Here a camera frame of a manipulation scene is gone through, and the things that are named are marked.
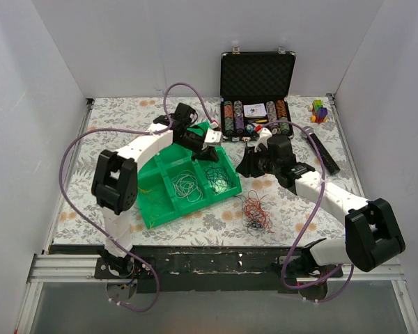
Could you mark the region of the green compartment tray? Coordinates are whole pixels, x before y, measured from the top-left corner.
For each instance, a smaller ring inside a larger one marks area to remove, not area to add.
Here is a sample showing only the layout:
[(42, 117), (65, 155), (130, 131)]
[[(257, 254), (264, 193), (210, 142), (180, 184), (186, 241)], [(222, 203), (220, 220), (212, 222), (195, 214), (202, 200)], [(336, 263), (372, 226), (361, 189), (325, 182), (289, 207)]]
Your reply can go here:
[(136, 204), (148, 229), (242, 192), (226, 151), (215, 149), (218, 162), (192, 161), (191, 150), (173, 144), (142, 167)]

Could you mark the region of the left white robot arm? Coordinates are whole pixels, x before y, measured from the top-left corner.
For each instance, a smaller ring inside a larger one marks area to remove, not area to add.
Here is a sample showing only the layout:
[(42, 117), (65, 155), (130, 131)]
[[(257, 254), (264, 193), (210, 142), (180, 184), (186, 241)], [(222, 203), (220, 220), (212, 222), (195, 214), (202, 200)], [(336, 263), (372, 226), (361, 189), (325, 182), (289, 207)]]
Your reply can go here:
[(222, 142), (222, 133), (216, 120), (202, 135), (192, 132), (196, 111), (183, 103), (169, 116), (158, 116), (146, 133), (115, 151), (99, 154), (91, 193), (102, 209), (106, 242), (100, 256), (119, 278), (129, 277), (134, 261), (127, 254), (132, 250), (128, 210), (138, 195), (138, 173), (163, 149), (178, 144), (192, 151), (198, 160), (217, 162), (215, 147)]

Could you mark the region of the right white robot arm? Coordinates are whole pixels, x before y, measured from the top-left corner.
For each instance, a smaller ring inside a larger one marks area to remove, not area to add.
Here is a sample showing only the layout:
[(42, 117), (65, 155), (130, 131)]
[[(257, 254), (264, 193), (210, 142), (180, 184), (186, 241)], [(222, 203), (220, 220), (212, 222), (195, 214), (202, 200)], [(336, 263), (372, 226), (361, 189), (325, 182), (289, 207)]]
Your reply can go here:
[(386, 200), (368, 200), (325, 181), (314, 167), (297, 161), (285, 137), (272, 136), (246, 147), (236, 171), (243, 177), (273, 175), (280, 186), (316, 203), (343, 224), (344, 238), (307, 244), (301, 256), (289, 262), (292, 271), (314, 277), (327, 265), (353, 264), (369, 272), (405, 251), (400, 227)]

